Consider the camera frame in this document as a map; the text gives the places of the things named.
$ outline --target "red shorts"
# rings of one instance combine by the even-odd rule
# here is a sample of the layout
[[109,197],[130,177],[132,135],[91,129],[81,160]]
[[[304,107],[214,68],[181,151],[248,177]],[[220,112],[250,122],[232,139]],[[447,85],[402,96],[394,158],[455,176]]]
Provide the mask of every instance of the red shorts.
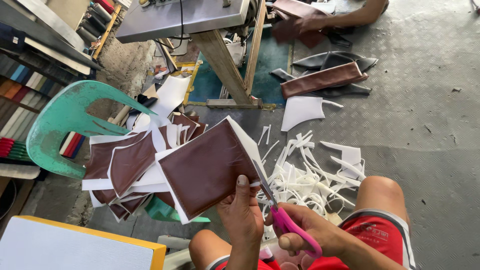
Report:
[[[406,269],[415,270],[407,223],[397,215],[379,209],[361,209],[349,215],[339,227],[356,236]],[[222,270],[228,256],[215,260],[206,270]],[[259,270],[280,270],[271,252],[261,250]],[[343,270],[348,267],[337,257],[316,259],[309,270]]]

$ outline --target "pink scissors handle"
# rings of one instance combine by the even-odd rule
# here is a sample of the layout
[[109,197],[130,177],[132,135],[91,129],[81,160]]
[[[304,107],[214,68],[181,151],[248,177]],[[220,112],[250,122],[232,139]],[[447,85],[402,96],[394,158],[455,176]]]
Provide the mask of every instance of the pink scissors handle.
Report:
[[320,258],[323,254],[322,248],[318,244],[317,241],[313,237],[311,237],[306,231],[300,228],[295,222],[293,222],[292,218],[283,210],[283,208],[278,208],[275,210],[274,207],[270,208],[273,217],[273,225],[280,228],[283,233],[296,233],[300,235],[305,241],[307,241],[312,247],[314,251],[305,250],[305,253],[310,255],[312,258]]

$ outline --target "person's arm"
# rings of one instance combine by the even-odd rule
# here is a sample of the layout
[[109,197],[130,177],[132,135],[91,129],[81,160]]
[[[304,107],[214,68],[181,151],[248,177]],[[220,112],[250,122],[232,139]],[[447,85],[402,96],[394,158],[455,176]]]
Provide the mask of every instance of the person's arm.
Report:
[[235,194],[216,206],[232,244],[227,270],[255,270],[258,267],[264,234],[264,219],[255,198],[258,190],[259,186],[250,188],[248,178],[241,175]]
[[382,14],[388,0],[368,0],[356,11],[335,16],[308,16],[297,21],[302,32],[321,30],[327,26],[359,26],[374,23]]
[[[353,235],[333,225],[305,206],[279,203],[292,220],[312,236],[322,247],[323,256],[337,257],[351,270],[405,270]],[[265,225],[273,223],[271,215]],[[281,234],[276,231],[278,245],[287,250],[291,256],[298,250],[313,250],[306,241],[296,233]]]

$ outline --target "metal table top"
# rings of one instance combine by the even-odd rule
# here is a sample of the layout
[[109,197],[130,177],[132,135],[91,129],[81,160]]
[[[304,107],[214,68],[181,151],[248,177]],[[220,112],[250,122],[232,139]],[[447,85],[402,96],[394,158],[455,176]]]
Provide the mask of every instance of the metal table top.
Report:
[[[182,0],[183,28],[186,34],[241,25],[249,0],[236,0],[226,8],[222,0]],[[132,1],[116,38],[121,43],[141,42],[181,35],[180,3],[139,6]]]

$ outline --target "scissor blade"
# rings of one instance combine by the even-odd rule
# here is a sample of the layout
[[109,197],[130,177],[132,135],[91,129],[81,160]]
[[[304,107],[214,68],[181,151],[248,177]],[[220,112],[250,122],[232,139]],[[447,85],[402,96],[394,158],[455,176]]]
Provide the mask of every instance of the scissor blade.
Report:
[[252,160],[253,164],[255,165],[255,169],[257,170],[258,176],[260,177],[260,188],[264,192],[265,196],[267,199],[271,200],[274,203],[274,206],[278,208],[275,200],[275,196],[273,195],[272,190],[270,189],[270,186],[268,185],[267,180],[264,177],[264,174],[262,173],[262,170],[260,169],[260,166],[258,166],[258,163],[255,160]]

